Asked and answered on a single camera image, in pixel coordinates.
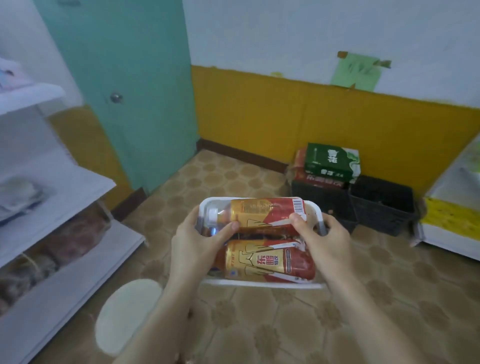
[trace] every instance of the white basket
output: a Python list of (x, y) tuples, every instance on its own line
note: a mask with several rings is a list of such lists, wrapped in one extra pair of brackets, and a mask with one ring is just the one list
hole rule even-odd
[[(205, 205), (211, 201), (225, 201), (225, 200), (238, 200), (248, 197), (209, 197), (202, 201), (200, 204), (200, 211), (198, 213), (197, 220), (197, 230), (201, 231), (204, 224), (204, 210)], [(305, 214), (307, 215), (307, 224), (309, 227), (313, 228), (318, 226), (318, 231), (320, 235), (324, 236), (327, 234), (324, 219), (322, 218), (322, 211), (320, 208), (311, 201), (304, 201), (305, 203)], [(291, 289), (320, 289), (325, 288), (324, 283), (275, 283), (275, 282), (250, 282), (247, 280), (233, 280), (233, 279), (222, 279), (215, 278), (211, 276), (205, 277), (202, 283), (212, 284), (217, 286), (248, 286), (248, 287), (269, 287), (269, 288), (291, 288)]]

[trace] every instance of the person's right hand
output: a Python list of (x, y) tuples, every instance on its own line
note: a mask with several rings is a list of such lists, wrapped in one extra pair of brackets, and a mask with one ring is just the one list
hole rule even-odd
[(327, 282), (353, 275), (350, 234), (331, 215), (322, 214), (324, 222), (330, 228), (326, 236), (320, 236), (309, 228), (296, 213), (290, 215), (295, 230), (305, 240), (315, 265)]

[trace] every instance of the green sticky note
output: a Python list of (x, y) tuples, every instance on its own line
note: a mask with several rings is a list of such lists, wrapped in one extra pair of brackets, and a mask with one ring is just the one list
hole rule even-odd
[(379, 58), (362, 56), (348, 52), (347, 56), (338, 60), (335, 73), (330, 81), (331, 85), (352, 87), (358, 90), (373, 91), (382, 71), (373, 63)]

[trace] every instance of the door knob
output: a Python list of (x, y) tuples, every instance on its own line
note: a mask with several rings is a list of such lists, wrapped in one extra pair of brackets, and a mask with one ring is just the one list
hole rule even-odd
[(110, 95), (110, 100), (114, 104), (123, 104), (123, 95), (119, 94), (118, 92), (112, 92)]

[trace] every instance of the plastic bottle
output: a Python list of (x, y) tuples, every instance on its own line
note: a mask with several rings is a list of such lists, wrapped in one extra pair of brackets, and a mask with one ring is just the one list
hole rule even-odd
[(297, 240), (231, 240), (214, 261), (210, 275), (249, 281), (308, 283), (315, 263)]
[(214, 200), (205, 206), (204, 227), (219, 230), (236, 220), (243, 233), (295, 236), (297, 232), (288, 218), (293, 212), (307, 219), (301, 198)]

